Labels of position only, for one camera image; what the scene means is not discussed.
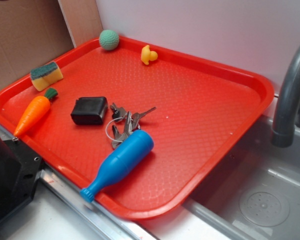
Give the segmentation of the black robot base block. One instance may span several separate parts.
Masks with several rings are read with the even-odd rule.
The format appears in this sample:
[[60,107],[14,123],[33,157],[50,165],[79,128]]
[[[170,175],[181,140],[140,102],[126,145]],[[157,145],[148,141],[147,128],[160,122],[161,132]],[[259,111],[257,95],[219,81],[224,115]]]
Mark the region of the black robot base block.
[[23,141],[0,138],[0,225],[33,200],[42,166]]

